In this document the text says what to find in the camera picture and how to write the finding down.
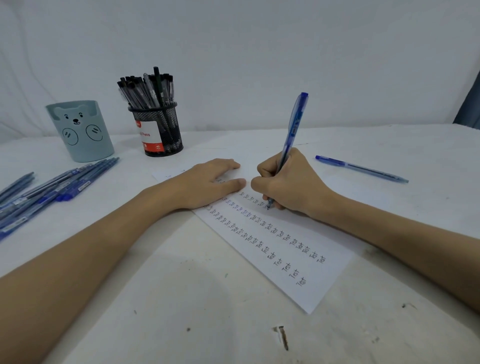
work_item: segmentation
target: white and red label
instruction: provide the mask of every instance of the white and red label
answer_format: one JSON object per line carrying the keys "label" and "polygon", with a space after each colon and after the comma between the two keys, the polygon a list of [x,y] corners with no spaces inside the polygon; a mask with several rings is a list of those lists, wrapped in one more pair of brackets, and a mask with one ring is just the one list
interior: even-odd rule
{"label": "white and red label", "polygon": [[140,131],[142,144],[147,152],[164,152],[162,138],[156,121],[138,121],[135,120]]}

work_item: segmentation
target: dark blue fabric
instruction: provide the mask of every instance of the dark blue fabric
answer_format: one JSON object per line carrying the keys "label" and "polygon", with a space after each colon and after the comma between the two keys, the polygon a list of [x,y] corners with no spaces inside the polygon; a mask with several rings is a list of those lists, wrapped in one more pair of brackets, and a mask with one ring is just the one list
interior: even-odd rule
{"label": "dark blue fabric", "polygon": [[458,111],[453,124],[480,129],[480,73]]}

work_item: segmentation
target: tabletop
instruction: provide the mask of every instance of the tabletop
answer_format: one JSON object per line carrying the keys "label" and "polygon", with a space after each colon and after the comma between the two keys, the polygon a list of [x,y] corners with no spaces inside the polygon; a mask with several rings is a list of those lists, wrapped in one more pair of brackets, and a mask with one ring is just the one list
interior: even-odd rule
{"label": "tabletop", "polygon": [[[114,135],[120,162],[74,200],[53,204],[0,243],[0,276],[155,184],[152,172],[202,158],[281,150],[285,130],[185,132],[185,149],[147,157]],[[388,197],[385,209],[480,238],[480,131],[460,125],[300,129],[296,147],[322,177]],[[385,170],[408,185],[314,161]],[[0,186],[79,165],[58,137],[0,145]],[[288,351],[274,327],[284,326]],[[480,316],[389,255],[356,255],[311,315],[190,211],[154,224],[130,249],[45,363],[478,363]]]}

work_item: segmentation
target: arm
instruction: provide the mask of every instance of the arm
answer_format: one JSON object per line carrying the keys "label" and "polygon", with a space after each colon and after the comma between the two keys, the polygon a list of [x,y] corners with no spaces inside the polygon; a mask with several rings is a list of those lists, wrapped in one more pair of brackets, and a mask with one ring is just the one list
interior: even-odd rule
{"label": "arm", "polygon": [[350,200],[330,190],[293,148],[274,176],[279,155],[258,166],[252,188],[275,206],[300,211],[401,260],[480,312],[480,240]]}
{"label": "arm", "polygon": [[117,210],[0,279],[0,363],[39,363],[150,225],[245,186],[213,183],[239,168],[216,159],[150,187]]}

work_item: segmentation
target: paper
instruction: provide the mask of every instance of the paper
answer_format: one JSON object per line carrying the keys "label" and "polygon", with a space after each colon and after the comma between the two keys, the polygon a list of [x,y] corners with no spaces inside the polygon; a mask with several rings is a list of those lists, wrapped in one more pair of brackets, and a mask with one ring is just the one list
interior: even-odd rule
{"label": "paper", "polygon": [[[153,176],[162,182],[190,167],[156,171]],[[237,174],[231,171],[216,182]],[[267,210],[266,201],[249,185],[194,213],[308,314],[355,252],[365,247],[364,242],[306,216]]]}

